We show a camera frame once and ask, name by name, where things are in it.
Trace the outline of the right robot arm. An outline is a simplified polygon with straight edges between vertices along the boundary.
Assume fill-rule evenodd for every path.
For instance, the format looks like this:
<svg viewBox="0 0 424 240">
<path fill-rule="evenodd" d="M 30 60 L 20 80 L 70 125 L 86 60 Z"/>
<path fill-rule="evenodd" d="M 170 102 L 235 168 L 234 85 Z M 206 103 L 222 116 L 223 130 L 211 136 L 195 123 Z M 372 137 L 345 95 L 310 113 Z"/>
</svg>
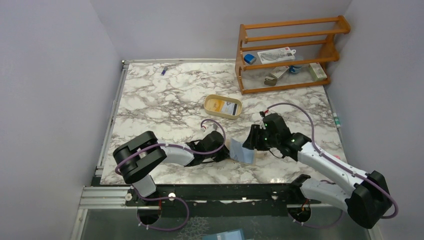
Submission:
<svg viewBox="0 0 424 240">
<path fill-rule="evenodd" d="M 266 115 L 263 124 L 253 124 L 243 147 L 249 150 L 277 149 L 283 157 L 307 165 L 333 183 L 306 176 L 288 190 L 289 199 L 300 204 L 317 200 L 345 213 L 359 226 L 371 229 L 392 207 L 385 177 L 374 170 L 367 173 L 329 155 L 308 136 L 292 133 L 277 113 Z"/>
</svg>

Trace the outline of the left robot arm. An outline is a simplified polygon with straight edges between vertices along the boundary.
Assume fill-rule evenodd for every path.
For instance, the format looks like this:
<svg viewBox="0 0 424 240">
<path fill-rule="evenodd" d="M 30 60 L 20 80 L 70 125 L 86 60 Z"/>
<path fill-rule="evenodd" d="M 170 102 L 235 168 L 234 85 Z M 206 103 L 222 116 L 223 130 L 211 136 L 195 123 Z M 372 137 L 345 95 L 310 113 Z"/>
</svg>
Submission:
<svg viewBox="0 0 424 240">
<path fill-rule="evenodd" d="M 157 200 L 157 186 L 150 173 L 159 164 L 194 167 L 208 159 L 221 162 L 230 157 L 225 141 L 216 130 L 186 143 L 160 140 L 153 131 L 146 131 L 114 150 L 115 172 L 126 184 L 132 185 L 138 191 L 138 199 L 149 206 Z"/>
</svg>

